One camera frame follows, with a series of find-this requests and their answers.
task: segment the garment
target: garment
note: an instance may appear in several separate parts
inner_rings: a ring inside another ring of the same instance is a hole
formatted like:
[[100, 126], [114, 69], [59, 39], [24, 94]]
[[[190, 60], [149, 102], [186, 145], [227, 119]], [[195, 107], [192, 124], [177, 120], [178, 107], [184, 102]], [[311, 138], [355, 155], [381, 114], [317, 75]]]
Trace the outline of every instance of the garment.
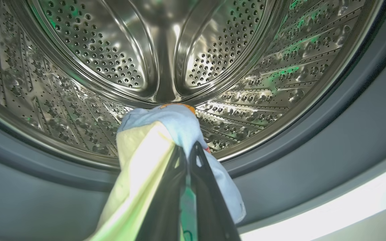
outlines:
[[[135, 240], [174, 147], [182, 147], [189, 156], [196, 142], [208, 148], [196, 116], [184, 105], [127, 113], [117, 133], [122, 172], [88, 240]], [[239, 223], [246, 215], [241, 194], [221, 163], [210, 153], [205, 155], [230, 215]]]

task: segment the pale yellow cloth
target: pale yellow cloth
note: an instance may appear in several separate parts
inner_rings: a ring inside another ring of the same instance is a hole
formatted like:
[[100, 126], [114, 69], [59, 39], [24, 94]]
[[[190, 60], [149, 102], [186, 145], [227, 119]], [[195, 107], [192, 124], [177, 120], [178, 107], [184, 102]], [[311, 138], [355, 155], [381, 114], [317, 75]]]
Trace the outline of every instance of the pale yellow cloth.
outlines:
[[122, 172], [88, 241], [134, 241], [175, 147], [161, 122], [117, 134]]

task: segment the perforated metal panel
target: perforated metal panel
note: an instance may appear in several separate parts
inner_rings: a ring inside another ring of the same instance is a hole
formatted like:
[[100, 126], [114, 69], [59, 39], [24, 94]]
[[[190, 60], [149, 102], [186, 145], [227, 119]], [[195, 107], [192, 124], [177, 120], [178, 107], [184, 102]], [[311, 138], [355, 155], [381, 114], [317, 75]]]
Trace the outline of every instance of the perforated metal panel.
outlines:
[[327, 81], [363, 4], [0, 0], [0, 105], [116, 163], [127, 111], [185, 101], [211, 150], [228, 150]]

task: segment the stainless steel drum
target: stainless steel drum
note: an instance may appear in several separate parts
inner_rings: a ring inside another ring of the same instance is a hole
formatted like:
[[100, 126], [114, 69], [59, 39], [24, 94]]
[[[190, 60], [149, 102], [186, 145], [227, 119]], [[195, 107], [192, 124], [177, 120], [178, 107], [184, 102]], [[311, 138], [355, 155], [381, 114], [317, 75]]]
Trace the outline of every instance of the stainless steel drum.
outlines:
[[118, 168], [124, 115], [184, 102], [228, 160], [340, 80], [381, 3], [0, 0], [0, 122], [45, 151]]

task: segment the light blue cloth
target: light blue cloth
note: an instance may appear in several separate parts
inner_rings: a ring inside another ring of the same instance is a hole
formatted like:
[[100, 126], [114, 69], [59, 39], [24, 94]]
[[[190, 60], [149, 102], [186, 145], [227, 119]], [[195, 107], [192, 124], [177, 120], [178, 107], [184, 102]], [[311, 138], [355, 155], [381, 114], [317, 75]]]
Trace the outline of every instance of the light blue cloth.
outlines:
[[[184, 105], [160, 106], [152, 109], [134, 109], [123, 118], [118, 132], [161, 122], [169, 131], [173, 141], [190, 155], [193, 145], [198, 141], [204, 149], [208, 148], [200, 130], [196, 116]], [[212, 154], [205, 152], [208, 163], [220, 188], [234, 223], [239, 223], [246, 215], [241, 194], [221, 163]]]

